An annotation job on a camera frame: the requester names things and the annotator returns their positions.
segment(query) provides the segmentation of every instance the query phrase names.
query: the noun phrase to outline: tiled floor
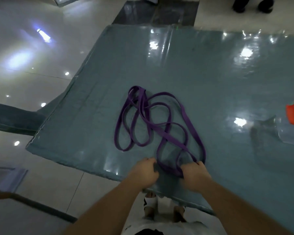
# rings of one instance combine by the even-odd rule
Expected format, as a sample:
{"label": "tiled floor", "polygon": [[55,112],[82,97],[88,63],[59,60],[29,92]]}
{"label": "tiled floor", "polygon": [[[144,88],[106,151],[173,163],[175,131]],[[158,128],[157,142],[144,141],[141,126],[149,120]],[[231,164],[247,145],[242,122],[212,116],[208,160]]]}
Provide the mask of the tiled floor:
{"label": "tiled floor", "polygon": [[[53,0],[0,0],[0,103],[37,110],[63,92],[126,1],[79,0],[59,8]],[[256,11],[260,0],[251,0],[245,13],[234,13],[233,1],[199,0],[194,27],[294,34],[294,0],[276,0],[270,15]],[[117,185],[30,154],[24,149],[30,139],[0,132],[0,166],[29,169],[19,194],[78,217]],[[143,196],[137,198],[127,223],[142,216]],[[161,199],[164,210],[169,205]],[[192,209],[189,214],[190,220],[206,219],[225,234],[216,218]]]}

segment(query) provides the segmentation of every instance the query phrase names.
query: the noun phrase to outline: plastic bottle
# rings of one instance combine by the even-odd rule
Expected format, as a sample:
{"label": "plastic bottle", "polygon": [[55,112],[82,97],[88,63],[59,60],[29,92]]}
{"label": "plastic bottle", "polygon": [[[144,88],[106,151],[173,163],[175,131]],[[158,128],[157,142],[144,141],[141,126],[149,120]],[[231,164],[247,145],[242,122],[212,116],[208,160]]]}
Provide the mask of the plastic bottle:
{"label": "plastic bottle", "polygon": [[275,124],[282,142],[294,144],[294,104],[276,115]]}

